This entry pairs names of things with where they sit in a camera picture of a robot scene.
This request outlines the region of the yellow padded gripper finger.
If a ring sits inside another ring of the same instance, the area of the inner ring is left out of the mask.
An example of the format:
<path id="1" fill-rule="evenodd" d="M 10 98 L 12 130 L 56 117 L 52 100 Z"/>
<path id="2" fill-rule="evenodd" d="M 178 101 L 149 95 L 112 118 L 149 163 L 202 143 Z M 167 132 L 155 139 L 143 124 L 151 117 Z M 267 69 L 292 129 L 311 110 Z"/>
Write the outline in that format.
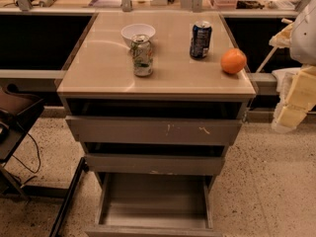
<path id="1" fill-rule="evenodd" d="M 290 47 L 291 45 L 291 32 L 293 24 L 287 25 L 280 32 L 274 35 L 270 41 L 269 45 L 277 48 Z"/>
<path id="2" fill-rule="evenodd" d="M 295 130 L 316 106 L 316 67 L 301 68 L 283 73 L 279 85 L 272 129 L 279 133 Z"/>

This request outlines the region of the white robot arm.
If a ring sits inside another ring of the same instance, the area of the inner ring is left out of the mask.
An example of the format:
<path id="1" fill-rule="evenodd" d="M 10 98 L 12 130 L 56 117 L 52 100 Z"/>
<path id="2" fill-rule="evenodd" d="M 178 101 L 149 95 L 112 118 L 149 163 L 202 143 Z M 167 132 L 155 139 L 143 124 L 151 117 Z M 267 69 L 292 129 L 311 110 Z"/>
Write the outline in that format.
<path id="1" fill-rule="evenodd" d="M 273 130 L 295 130 L 316 106 L 316 0 L 310 0 L 295 21 L 270 39 L 269 45 L 289 48 L 290 57 L 302 64 L 281 80 Z"/>

